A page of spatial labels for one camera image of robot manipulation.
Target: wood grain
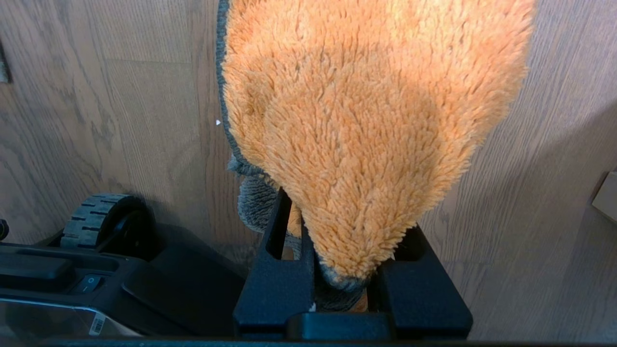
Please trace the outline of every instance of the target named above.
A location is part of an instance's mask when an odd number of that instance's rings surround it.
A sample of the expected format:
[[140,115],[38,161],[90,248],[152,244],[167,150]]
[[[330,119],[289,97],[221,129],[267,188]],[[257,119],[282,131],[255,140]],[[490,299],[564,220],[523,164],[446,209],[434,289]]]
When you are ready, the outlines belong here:
[[90,0],[107,59],[191,62],[186,2]]
[[[210,232],[213,242],[237,245],[240,248],[252,245],[260,238],[238,217],[240,181],[226,171],[231,150],[223,125],[217,125],[217,120],[222,121],[214,63],[217,8],[216,1],[188,1],[191,56],[201,119],[199,131],[205,158],[205,198],[210,216]],[[234,259],[237,257],[234,252],[226,254]]]
[[109,61],[129,185],[161,221],[206,235],[204,156],[189,64]]
[[[0,1],[7,241],[100,191],[248,266],[214,70],[216,1]],[[530,73],[470,171],[421,221],[474,314],[471,338],[617,342],[617,225],[590,202],[617,167],[617,2],[540,1]]]
[[[592,231],[582,221],[598,181],[617,165],[616,15],[615,2],[539,3],[530,74],[510,116],[460,184],[421,221],[444,261],[487,265],[476,293],[481,303],[473,307],[473,338],[568,340],[586,337],[601,322],[553,325],[563,319],[552,312],[572,306],[574,295],[567,290],[566,297],[565,288],[580,288],[568,274],[612,267],[572,260],[597,251],[581,243],[590,232],[614,242],[606,225]],[[598,283],[611,283],[617,273],[603,274],[608,278],[586,283],[591,291],[610,291]],[[612,300],[577,299],[592,307]],[[603,315],[617,321],[615,310]],[[613,336],[617,331],[603,327]],[[576,330],[585,333],[566,333]],[[611,334],[605,333],[597,341]]]
[[83,2],[2,1],[0,37],[14,80],[0,86],[0,215],[8,241],[31,243],[122,190],[126,170]]

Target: orange microfiber mop pad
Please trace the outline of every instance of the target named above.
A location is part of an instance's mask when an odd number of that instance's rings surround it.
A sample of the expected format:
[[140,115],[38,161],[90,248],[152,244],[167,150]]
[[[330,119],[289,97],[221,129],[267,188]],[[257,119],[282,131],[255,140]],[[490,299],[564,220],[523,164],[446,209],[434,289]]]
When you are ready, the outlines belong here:
[[533,0],[222,0],[233,167],[285,189],[330,285],[361,288],[467,169],[521,87],[532,13]]

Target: rubber wheel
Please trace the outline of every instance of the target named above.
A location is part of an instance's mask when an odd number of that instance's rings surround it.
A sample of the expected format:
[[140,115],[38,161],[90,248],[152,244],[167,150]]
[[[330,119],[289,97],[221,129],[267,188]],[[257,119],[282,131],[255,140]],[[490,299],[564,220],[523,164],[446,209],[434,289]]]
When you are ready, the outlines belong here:
[[4,219],[0,219],[0,241],[9,235],[9,224]]
[[60,247],[94,249],[110,235],[116,223],[138,210],[147,211],[147,207],[136,196],[92,195],[71,215],[64,227]]

